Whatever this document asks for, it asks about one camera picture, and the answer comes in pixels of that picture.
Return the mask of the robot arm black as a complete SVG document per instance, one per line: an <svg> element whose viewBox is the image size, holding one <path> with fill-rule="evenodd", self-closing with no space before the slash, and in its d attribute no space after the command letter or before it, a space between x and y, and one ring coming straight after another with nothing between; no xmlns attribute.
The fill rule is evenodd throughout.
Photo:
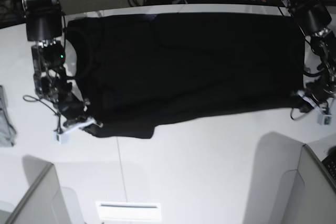
<svg viewBox="0 0 336 224"><path fill-rule="evenodd" d="M35 93L39 101L46 100L53 105L53 111L60 118L70 118L62 124L57 122L56 136L103 124L85 112L90 105L88 99L79 101L72 93L72 80L84 77L90 70L87 66L83 73L68 76L65 69L65 43L58 38L65 36L70 28L66 27L60 0L22 0L26 19L26 35L31 47Z"/></svg>
<svg viewBox="0 0 336 224"><path fill-rule="evenodd" d="M316 77L303 91L303 99L311 107L326 104L335 95L335 34L329 28L332 17L322 0L281 0L305 37L310 38L312 52L320 58Z"/></svg>

